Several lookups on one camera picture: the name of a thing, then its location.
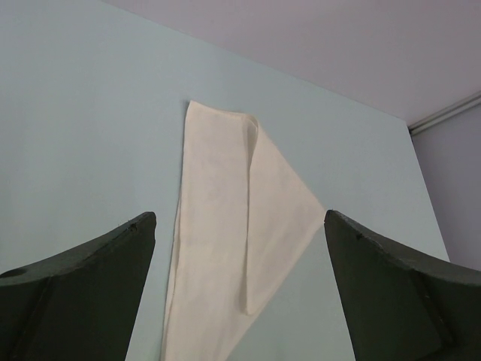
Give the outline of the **white cloth napkin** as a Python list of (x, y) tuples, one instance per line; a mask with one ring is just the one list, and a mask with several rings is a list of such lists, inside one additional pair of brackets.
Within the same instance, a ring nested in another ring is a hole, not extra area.
[(227, 359), (324, 218), (255, 117), (190, 102), (161, 358)]

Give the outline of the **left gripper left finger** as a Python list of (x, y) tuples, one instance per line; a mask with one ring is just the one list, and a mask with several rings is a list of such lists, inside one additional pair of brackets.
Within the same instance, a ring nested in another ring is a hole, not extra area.
[(145, 212), (1, 275), (3, 360), (124, 360), (155, 247)]

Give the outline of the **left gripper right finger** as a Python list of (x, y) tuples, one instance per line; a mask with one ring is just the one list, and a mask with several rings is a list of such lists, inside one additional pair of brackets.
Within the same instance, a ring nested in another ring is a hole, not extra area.
[(480, 273), (329, 210), (328, 252), (355, 359), (478, 360)]

